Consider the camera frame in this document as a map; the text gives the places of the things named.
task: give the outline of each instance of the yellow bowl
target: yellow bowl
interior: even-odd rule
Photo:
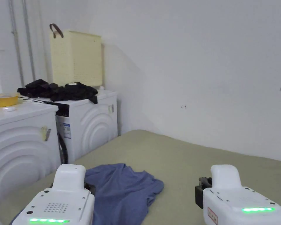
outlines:
[[[16,105],[18,96],[13,94],[0,94],[0,107]]]

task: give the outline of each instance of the washing machine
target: washing machine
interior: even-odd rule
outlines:
[[[96,96],[98,104],[88,99],[51,102],[50,99],[37,98],[59,108],[56,126],[65,142],[69,164],[118,135],[117,92],[101,89]]]
[[[15,108],[12,112],[0,108],[0,201],[61,164],[55,125],[58,107],[22,103]]]

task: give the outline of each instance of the vertical pipe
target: vertical pipe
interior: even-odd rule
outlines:
[[[27,43],[28,43],[28,51],[29,51],[29,57],[30,57],[30,65],[31,65],[31,71],[32,71],[32,79],[35,80],[35,65],[33,63],[33,54],[32,54],[32,47],[31,47],[31,38],[30,38],[30,31],[29,31],[26,0],[23,0],[23,12],[24,12],[24,20],[25,20],[25,28],[26,28],[26,37],[27,37]]]
[[[18,59],[18,67],[19,67],[19,73],[20,73],[20,80],[21,85],[24,87],[24,77],[23,77],[23,68],[22,68],[22,61],[21,61],[21,55],[20,55],[20,48],[19,48],[19,41],[18,41],[18,33],[16,28],[16,21],[15,21],[15,14],[13,10],[13,0],[9,0],[8,2],[9,8],[10,8],[10,14],[11,14],[11,24],[12,24],[12,34],[14,36],[15,40],[15,46],[16,46],[16,53],[17,53],[17,59]]]

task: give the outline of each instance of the black clothes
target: black clothes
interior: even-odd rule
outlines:
[[[81,84],[80,82],[66,84],[64,87],[58,87],[57,84],[49,84],[42,79],[38,79],[30,84],[25,85],[26,88],[18,88],[18,92],[29,98],[49,98],[51,101],[65,100],[82,100],[89,99],[94,104],[98,104],[98,91],[90,86]]]

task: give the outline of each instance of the basket handle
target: basket handle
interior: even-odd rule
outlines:
[[[54,38],[56,38],[56,34],[54,33],[52,27],[54,27],[54,28],[56,29],[56,31],[60,34],[60,36],[61,36],[62,38],[64,38],[64,34],[62,33],[61,29],[60,29],[56,24],[52,23],[52,24],[50,24],[50,29],[51,29],[52,32],[53,32],[53,37],[54,37]]]

